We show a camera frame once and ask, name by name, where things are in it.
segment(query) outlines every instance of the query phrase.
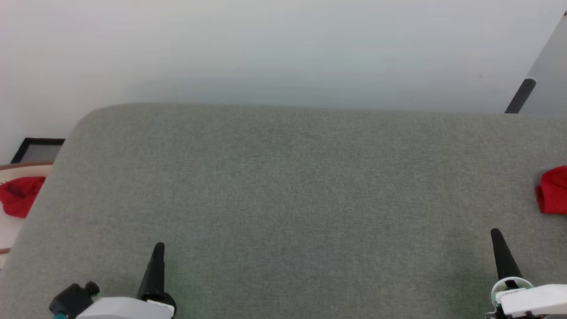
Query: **gray fabric surface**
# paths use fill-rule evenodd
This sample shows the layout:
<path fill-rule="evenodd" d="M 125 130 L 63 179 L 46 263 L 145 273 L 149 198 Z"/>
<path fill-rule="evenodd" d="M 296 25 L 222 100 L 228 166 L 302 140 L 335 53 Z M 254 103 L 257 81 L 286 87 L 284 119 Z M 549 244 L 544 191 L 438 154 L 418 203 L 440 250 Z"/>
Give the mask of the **gray fabric surface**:
<path fill-rule="evenodd" d="M 135 296 L 166 243 L 178 318 L 481 318 L 499 227 L 526 279 L 567 283 L 567 216 L 541 174 L 567 122 L 133 104 L 85 117 L 5 269 L 3 318 L 73 282 Z"/>

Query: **white plastic part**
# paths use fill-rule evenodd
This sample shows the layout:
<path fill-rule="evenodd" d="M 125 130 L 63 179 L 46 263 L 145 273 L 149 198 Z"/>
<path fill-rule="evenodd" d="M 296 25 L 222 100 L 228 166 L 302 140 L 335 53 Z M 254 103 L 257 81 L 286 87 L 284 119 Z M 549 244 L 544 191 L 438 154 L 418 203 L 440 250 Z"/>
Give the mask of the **white plastic part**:
<path fill-rule="evenodd" d="M 529 281 L 520 277 L 506 277 L 499 280 L 496 284 L 494 284 L 494 286 L 492 287 L 492 291 L 490 292 L 490 299 L 492 300 L 492 305 L 495 308 L 498 306 L 499 303 L 498 300 L 496 299 L 497 298 L 496 294 L 508 290 L 508 286 L 506 285 L 506 281 L 508 280 L 513 280 L 518 286 L 518 288 L 530 289 L 534 287 L 534 285 L 532 285 Z"/>
<path fill-rule="evenodd" d="M 502 311 L 512 317 L 522 317 L 530 311 L 540 314 L 567 314 L 567 285 L 549 284 L 501 297 Z"/>
<path fill-rule="evenodd" d="M 501 292 L 497 292 L 496 293 L 496 302 L 497 303 L 502 303 L 502 296 L 506 296 L 509 295 L 511 293 L 516 293 L 518 291 L 524 291 L 526 290 L 525 288 L 518 288 L 518 289 L 510 289 L 510 290 L 506 290 L 506 291 L 501 291 Z"/>
<path fill-rule="evenodd" d="M 77 319 L 171 319 L 172 309 L 129 297 L 100 298 Z"/>
<path fill-rule="evenodd" d="M 172 305 L 160 303 L 159 301 L 154 301 L 154 300 L 148 300 L 147 302 L 150 303 L 150 304 L 156 304 L 156 305 L 161 305 L 161 306 L 167 307 L 171 311 L 171 317 L 173 318 L 173 316 L 175 314 L 175 308 Z"/>

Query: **white wall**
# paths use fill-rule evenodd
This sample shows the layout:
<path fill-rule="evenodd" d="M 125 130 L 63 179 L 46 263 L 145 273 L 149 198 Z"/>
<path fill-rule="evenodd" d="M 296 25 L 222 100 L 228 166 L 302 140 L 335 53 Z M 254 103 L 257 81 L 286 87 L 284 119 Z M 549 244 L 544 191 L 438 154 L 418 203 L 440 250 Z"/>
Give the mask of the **white wall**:
<path fill-rule="evenodd" d="M 567 117 L 567 16 L 561 19 L 529 76 L 536 86 L 520 113 Z"/>
<path fill-rule="evenodd" d="M 124 102 L 503 113 L 567 0 L 2 0 L 29 137 Z"/>
<path fill-rule="evenodd" d="M 14 122 L 12 110 L 0 106 L 0 165 L 10 163 L 23 140 L 24 130 Z"/>

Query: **couch cushion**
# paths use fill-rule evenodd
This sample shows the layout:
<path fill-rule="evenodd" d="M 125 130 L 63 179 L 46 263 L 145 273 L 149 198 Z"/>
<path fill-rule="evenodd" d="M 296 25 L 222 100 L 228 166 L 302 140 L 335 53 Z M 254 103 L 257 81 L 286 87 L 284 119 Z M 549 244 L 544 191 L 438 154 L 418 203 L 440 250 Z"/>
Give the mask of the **couch cushion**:
<path fill-rule="evenodd" d="M 131 104 L 65 142 L 5 269 L 0 313 L 49 318 L 71 283 L 135 296 L 166 244 L 177 318 L 481 318 L 490 229 L 524 277 L 566 283 L 567 216 L 534 186 L 567 122 Z"/>

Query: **gray fabric texture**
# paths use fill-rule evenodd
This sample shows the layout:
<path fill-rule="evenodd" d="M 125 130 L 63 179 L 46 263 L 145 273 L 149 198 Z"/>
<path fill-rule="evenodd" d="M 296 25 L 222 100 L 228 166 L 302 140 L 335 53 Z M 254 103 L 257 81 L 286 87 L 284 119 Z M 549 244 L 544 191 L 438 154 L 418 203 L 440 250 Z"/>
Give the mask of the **gray fabric texture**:
<path fill-rule="evenodd" d="M 135 296 L 166 244 L 177 318 L 481 318 L 490 229 L 526 279 L 567 283 L 567 216 L 534 186 L 567 121 L 130 104 L 65 142 L 0 273 L 3 318 L 71 283 Z"/>

